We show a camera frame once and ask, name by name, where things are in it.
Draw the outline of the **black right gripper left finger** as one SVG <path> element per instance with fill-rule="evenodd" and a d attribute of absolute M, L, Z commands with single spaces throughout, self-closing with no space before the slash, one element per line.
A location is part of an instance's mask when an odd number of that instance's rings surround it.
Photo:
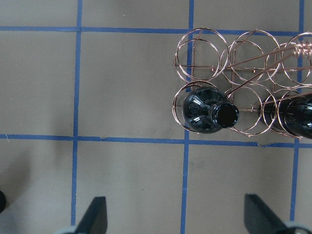
<path fill-rule="evenodd" d="M 108 228 L 106 197 L 94 197 L 75 229 L 76 234 L 105 234 Z"/>

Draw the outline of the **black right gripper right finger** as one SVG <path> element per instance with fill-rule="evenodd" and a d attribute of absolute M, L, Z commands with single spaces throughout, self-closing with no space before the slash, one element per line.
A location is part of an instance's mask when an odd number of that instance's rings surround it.
<path fill-rule="evenodd" d="M 244 225 L 249 234 L 294 234 L 256 194 L 244 196 Z"/>

